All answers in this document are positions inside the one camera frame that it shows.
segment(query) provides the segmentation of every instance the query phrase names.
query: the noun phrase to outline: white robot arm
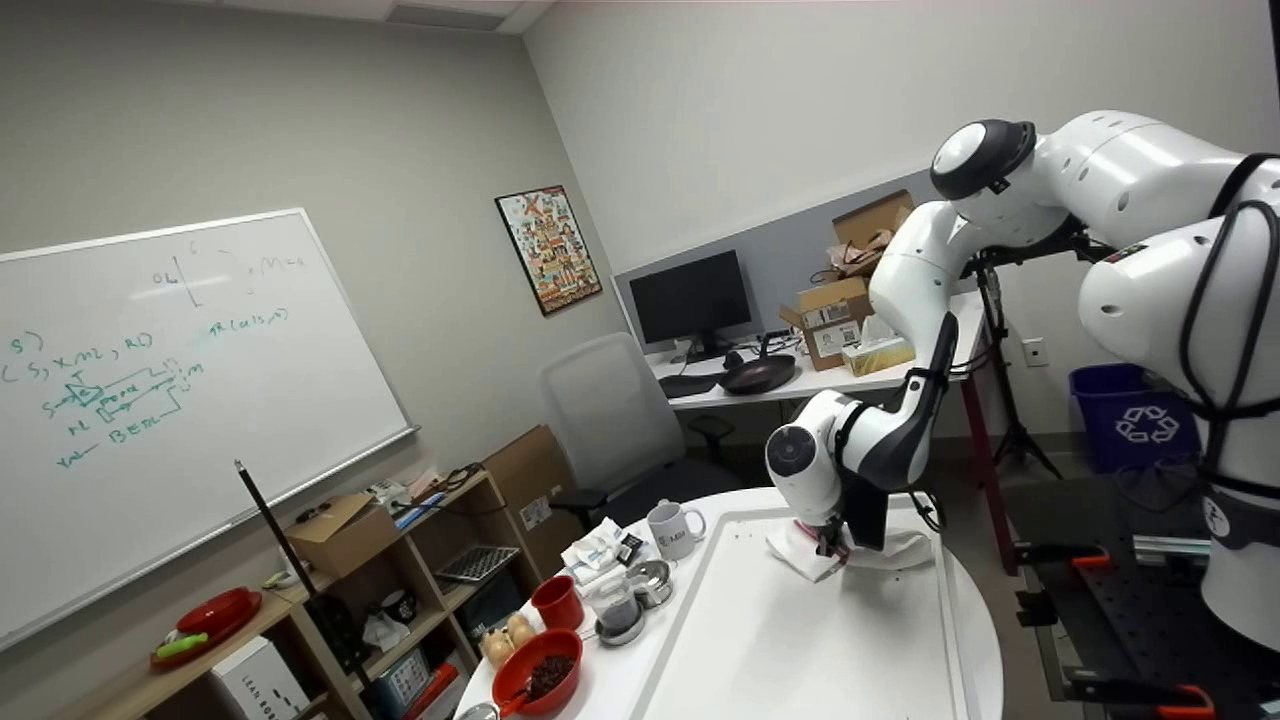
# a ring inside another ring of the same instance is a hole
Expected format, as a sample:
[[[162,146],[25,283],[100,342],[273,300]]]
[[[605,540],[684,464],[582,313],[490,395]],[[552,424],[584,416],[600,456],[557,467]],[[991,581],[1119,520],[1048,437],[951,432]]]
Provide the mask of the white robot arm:
[[[1079,288],[1083,328],[1180,389],[1201,411],[1207,529],[1221,546],[1203,600],[1280,651],[1280,162],[1236,154],[1134,110],[968,125],[931,161],[946,201],[920,202],[872,275],[872,307],[918,362],[898,409],[816,395],[763,449],[773,483],[822,550],[879,546],[885,492],[928,464],[968,259],[1075,246],[1101,259]]]

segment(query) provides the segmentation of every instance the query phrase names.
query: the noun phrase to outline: table surface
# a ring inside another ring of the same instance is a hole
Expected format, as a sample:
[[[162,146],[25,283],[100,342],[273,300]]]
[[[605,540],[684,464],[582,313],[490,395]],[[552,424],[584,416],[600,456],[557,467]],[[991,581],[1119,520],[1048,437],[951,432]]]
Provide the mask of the table surface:
[[[968,370],[981,362],[981,336],[983,336],[983,300],[981,292],[960,292],[951,294],[951,313],[960,320],[960,339],[957,339],[957,360],[951,360],[951,379],[968,379]],[[652,375],[714,375],[725,370],[725,360],[699,360],[699,362],[676,362],[676,360],[647,360]],[[808,398],[816,390],[893,390],[904,383],[912,362],[898,362],[885,370],[854,375],[849,367],[800,367],[798,379],[761,390],[761,395],[727,395],[722,383],[697,395],[674,395],[668,403],[676,411],[699,411],[699,409],[732,409],[732,403],[788,403],[788,398]]]
[[[703,501],[692,501],[687,508],[699,508],[709,516],[709,525],[718,525],[727,511],[777,511],[777,508],[786,508],[786,496],[777,489],[750,489],[750,492],[703,496]],[[893,529],[918,529],[918,525],[920,525],[918,511],[910,511],[910,508],[893,511]],[[582,624],[584,678],[562,715],[627,720],[639,709],[645,686],[664,658],[664,649],[674,640],[682,608],[692,600],[692,593],[682,593],[682,588],[692,588],[692,581],[709,557],[714,557],[709,545],[699,545],[692,557],[674,564],[676,594],[664,608],[658,608],[647,614],[645,633],[625,649],[600,649],[597,618],[590,608],[590,618]],[[1002,640],[997,640],[991,613],[951,550],[948,550],[948,577],[951,577],[951,600],[957,600],[957,608],[951,608],[957,613],[957,649],[960,649],[968,700],[974,700],[968,709],[977,709],[981,720],[1002,720],[1005,668],[1002,668]],[[482,658],[482,668],[472,672],[472,678],[465,686],[462,712],[494,700],[490,686],[494,686],[494,665]]]

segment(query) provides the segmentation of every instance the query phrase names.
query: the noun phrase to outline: framed picture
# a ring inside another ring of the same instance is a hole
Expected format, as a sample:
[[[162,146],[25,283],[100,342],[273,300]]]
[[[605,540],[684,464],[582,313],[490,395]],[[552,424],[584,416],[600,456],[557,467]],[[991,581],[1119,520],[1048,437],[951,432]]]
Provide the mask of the framed picture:
[[[509,225],[530,288],[543,316],[600,294],[600,270],[562,183],[509,191],[495,201],[495,210]]]

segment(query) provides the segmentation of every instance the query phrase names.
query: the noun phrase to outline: chair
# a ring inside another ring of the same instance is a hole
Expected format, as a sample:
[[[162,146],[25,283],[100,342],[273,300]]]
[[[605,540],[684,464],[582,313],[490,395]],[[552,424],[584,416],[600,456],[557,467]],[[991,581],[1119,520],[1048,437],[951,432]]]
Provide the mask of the chair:
[[[613,330],[557,354],[543,370],[550,424],[573,464],[576,492],[552,502],[584,529],[605,516],[639,520],[658,501],[742,489],[722,464],[684,456],[684,432],[638,336]]]

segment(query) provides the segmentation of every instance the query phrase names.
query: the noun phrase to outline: computer monitor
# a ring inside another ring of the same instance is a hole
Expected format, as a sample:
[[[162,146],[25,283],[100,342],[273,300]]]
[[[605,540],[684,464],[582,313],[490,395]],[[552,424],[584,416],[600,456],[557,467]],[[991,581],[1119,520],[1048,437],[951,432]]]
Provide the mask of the computer monitor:
[[[697,336],[699,354],[725,354],[722,330],[752,320],[737,253],[639,275],[634,300],[645,342]]]

